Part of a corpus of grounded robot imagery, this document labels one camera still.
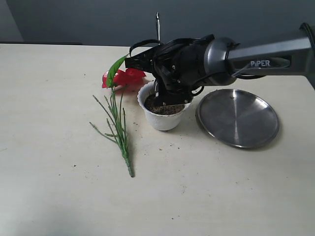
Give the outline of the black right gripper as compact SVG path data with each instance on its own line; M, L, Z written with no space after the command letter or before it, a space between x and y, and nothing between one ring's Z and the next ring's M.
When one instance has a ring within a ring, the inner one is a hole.
M175 40L150 49L151 73L156 78L154 106L190 103L197 81L205 76L206 40Z

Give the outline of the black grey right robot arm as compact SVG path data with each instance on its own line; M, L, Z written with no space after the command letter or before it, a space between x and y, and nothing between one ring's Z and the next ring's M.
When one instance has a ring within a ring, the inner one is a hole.
M153 58L156 72L154 105L190 103L205 86L227 86L237 79L304 76L315 83L315 29L298 30L236 43L217 38L200 44L165 46Z

